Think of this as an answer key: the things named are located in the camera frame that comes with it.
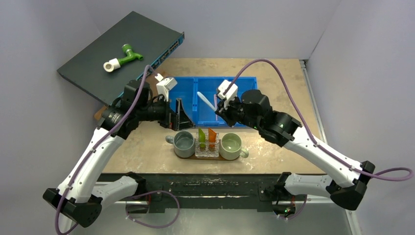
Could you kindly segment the blue divided plastic bin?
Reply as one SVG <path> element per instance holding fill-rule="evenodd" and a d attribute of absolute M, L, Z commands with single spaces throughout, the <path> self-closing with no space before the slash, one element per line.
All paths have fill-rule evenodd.
<path fill-rule="evenodd" d="M 170 107 L 176 110 L 176 99 L 182 100 L 185 113 L 197 127 L 227 127 L 225 121 L 197 95 L 201 92 L 211 104 L 219 102 L 216 89 L 224 80 L 232 81 L 233 77 L 220 76 L 181 76 L 175 77 L 177 85 L 169 91 Z"/>

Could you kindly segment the grey mug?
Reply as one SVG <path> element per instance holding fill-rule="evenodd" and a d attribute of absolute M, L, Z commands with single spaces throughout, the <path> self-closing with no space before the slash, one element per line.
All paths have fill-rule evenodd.
<path fill-rule="evenodd" d="M 175 136 L 166 136 L 165 141 L 173 145 L 174 153 L 180 158 L 189 158 L 195 154 L 195 138 L 188 131 L 180 131 Z"/>

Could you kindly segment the green toothpaste tube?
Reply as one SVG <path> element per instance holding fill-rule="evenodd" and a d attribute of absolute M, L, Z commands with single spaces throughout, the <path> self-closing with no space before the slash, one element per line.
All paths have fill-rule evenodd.
<path fill-rule="evenodd" d="M 199 137 L 198 137 L 199 148 L 200 149 L 205 149 L 205 147 L 206 147 L 206 135 L 205 135 L 204 131 L 201 128 L 198 129 L 198 135 L 199 135 Z"/>

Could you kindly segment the white toothbrush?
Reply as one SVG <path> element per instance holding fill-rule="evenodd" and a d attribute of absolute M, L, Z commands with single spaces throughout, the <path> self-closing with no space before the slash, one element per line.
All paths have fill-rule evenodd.
<path fill-rule="evenodd" d="M 197 92 L 197 96 L 208 106 L 210 107 L 214 112 L 216 111 L 216 107 L 207 99 L 205 95 L 203 95 L 201 92 Z"/>

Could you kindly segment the clear plastic blister pack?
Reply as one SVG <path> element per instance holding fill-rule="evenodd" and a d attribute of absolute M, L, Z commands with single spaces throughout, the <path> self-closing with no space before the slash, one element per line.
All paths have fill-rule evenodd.
<path fill-rule="evenodd" d="M 195 156 L 196 157 L 218 157 L 220 155 L 219 153 L 219 147 L 220 147 L 220 139 L 219 139 L 219 134 L 217 134 L 216 136 L 216 146 L 215 146 L 215 150 L 214 151 L 210 151 L 208 149 L 209 143 L 208 143 L 208 133 L 205 132 L 206 135 L 206 147 L 205 149 L 200 149 L 199 148 L 199 141 L 198 141 L 198 133 L 196 133 L 196 137 L 195 137 Z"/>

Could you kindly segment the brown oval wooden tray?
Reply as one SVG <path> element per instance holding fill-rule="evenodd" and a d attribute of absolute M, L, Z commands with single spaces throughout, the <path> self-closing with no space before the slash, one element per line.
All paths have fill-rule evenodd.
<path fill-rule="evenodd" d="M 200 161 L 225 161 L 230 162 L 230 160 L 227 160 L 223 158 L 221 155 L 218 157 L 196 157 L 195 154 L 191 155 L 190 157 L 181 157 L 178 154 L 174 154 L 179 159 L 185 159 L 185 160 L 200 160 Z"/>

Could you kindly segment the light green mug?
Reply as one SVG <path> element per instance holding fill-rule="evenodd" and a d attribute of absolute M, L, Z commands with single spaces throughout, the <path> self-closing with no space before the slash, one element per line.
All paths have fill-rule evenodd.
<path fill-rule="evenodd" d="M 248 150 L 243 147 L 242 139 L 236 133 L 227 133 L 221 138 L 219 154 L 228 161 L 249 157 Z"/>

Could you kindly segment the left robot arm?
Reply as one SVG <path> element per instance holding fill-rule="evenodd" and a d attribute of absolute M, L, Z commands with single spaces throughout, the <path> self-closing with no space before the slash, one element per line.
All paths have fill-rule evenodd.
<path fill-rule="evenodd" d="M 124 199 L 151 199 L 146 180 L 129 172 L 118 180 L 97 187 L 103 169 L 130 133 L 143 121 L 157 121 L 174 131 L 194 126 L 184 111 L 182 100 L 170 107 L 169 91 L 177 81 L 161 79 L 157 95 L 147 82 L 131 80 L 121 97 L 116 98 L 99 120 L 92 139 L 78 163 L 56 188 L 48 188 L 43 199 L 56 209 L 55 228 L 60 235 L 69 234 L 76 226 L 88 227 L 109 205 Z"/>

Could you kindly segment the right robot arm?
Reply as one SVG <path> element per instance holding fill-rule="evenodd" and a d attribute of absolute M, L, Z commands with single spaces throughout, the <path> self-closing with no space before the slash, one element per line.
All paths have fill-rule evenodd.
<path fill-rule="evenodd" d="M 324 171 L 323 175 L 299 175 L 284 172 L 275 185 L 276 196 L 314 195 L 331 199 L 343 209 L 354 211 L 360 205 L 375 166 L 358 162 L 337 152 L 315 136 L 308 135 L 291 115 L 274 111 L 260 90 L 248 90 L 239 98 L 217 95 L 216 114 L 233 127 L 236 123 L 258 131 L 267 142 L 284 147 Z"/>

